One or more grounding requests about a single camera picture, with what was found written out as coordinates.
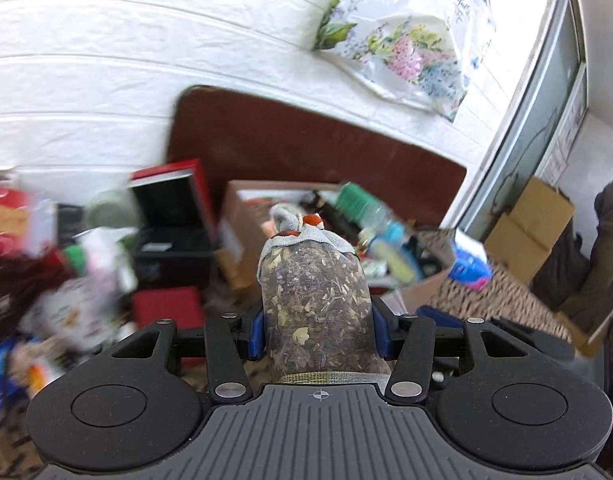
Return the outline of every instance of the box lid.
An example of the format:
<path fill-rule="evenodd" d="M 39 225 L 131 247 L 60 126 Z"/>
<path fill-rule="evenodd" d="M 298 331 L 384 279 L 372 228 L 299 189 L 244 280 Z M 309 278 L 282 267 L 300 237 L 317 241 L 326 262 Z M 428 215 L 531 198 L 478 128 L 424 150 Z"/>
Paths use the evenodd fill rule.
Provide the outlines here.
<path fill-rule="evenodd" d="M 202 227 L 215 241 L 215 218 L 199 160 L 136 171 L 129 189 L 147 226 Z"/>
<path fill-rule="evenodd" d="M 506 214 L 491 231 L 485 248 L 522 283 L 530 282 L 551 254 L 550 249 L 536 242 Z"/>
<path fill-rule="evenodd" d="M 574 212 L 575 207 L 565 196 L 533 176 L 509 217 L 535 241 L 550 249 Z"/>

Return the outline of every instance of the black box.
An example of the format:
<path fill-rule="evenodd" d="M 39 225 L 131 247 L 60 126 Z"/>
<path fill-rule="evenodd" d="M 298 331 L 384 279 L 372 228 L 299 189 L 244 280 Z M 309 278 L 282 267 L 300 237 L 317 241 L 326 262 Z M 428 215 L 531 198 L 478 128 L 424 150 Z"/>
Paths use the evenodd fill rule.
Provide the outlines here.
<path fill-rule="evenodd" d="M 140 288 L 205 288 L 216 224 L 199 160 L 136 171 L 129 186 L 144 219 L 133 254 Z"/>

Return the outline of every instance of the hanging plastic bag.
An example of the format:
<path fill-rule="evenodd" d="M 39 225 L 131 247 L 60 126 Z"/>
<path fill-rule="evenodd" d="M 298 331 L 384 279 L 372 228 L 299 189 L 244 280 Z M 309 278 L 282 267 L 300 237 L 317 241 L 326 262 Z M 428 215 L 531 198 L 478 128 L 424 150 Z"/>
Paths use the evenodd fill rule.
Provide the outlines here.
<path fill-rule="evenodd" d="M 271 375 L 283 383 L 378 383 L 369 288 L 353 247 L 317 215 L 271 209 L 279 234 L 258 265 Z"/>
<path fill-rule="evenodd" d="M 490 0 L 331 0 L 314 48 L 381 97 L 452 121 L 494 31 Z"/>

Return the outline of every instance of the gray wall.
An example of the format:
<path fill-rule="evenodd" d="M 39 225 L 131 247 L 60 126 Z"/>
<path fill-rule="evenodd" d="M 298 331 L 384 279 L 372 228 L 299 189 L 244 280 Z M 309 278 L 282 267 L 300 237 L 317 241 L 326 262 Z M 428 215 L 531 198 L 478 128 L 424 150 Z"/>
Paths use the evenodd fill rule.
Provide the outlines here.
<path fill-rule="evenodd" d="M 583 254 L 591 252 L 598 224 L 593 201 L 613 180 L 613 129 L 589 113 L 569 155 L 558 186 L 575 205 L 573 224 L 583 236 Z"/>

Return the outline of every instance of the transparent mesh fabric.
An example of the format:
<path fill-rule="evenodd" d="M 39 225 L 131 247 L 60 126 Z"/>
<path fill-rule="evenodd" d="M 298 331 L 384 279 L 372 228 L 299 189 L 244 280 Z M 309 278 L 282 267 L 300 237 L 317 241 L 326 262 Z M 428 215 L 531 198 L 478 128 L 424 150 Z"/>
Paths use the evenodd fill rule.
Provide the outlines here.
<path fill-rule="evenodd" d="M 357 256 L 315 240 L 272 247 L 260 264 L 260 284 L 274 381 L 316 383 L 288 380 L 314 372 L 353 372 L 353 382 L 388 378 Z M 344 376 L 329 374 L 329 382 L 349 382 Z"/>

